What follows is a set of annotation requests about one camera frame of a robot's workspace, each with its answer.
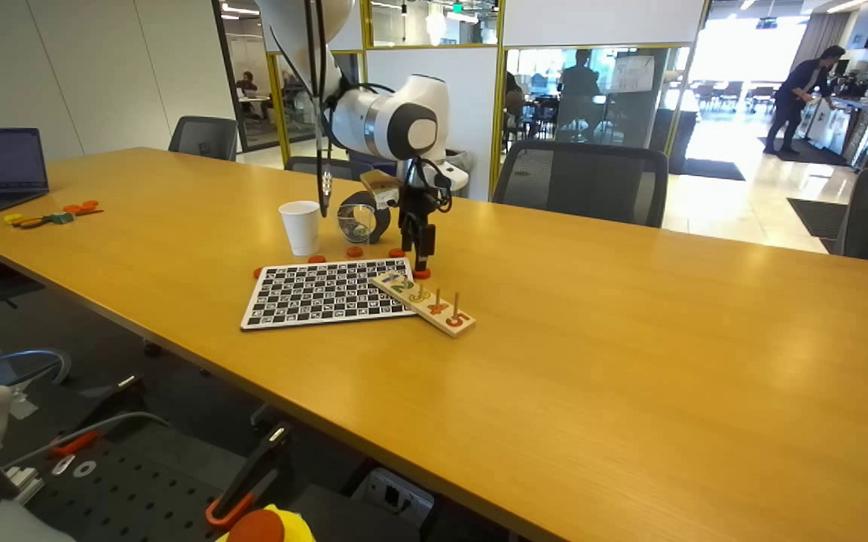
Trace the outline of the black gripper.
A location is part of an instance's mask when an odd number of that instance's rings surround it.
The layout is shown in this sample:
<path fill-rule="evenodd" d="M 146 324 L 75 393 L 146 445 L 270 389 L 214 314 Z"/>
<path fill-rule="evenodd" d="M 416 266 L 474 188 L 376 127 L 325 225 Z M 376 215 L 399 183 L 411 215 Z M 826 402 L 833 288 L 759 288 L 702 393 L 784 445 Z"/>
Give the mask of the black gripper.
<path fill-rule="evenodd" d="M 438 225 L 427 225 L 427 215 L 451 209 L 451 181 L 441 171 L 438 163 L 411 161 L 405 171 L 399 209 L 401 209 L 399 225 L 401 225 L 401 236 L 406 238 L 405 251 L 416 271 L 421 262 L 434 255 Z"/>

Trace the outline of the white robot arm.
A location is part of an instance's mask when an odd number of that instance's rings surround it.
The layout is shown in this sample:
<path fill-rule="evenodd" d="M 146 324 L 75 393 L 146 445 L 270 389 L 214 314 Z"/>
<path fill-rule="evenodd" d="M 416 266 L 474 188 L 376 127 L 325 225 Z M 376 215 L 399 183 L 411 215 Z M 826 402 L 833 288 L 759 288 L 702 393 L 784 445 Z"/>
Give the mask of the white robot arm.
<path fill-rule="evenodd" d="M 467 171 L 445 161 L 449 92 L 438 75 L 412 72 L 401 87 L 350 81 L 328 52 L 333 41 L 352 19 L 352 0 L 256 0 L 266 48 L 286 62 L 318 116 L 318 206 L 328 212 L 324 151 L 343 151 L 391 161 L 399 167 L 396 197 L 376 206 L 399 209 L 401 251 L 425 271 L 438 248 L 434 212 L 449 212 Z"/>

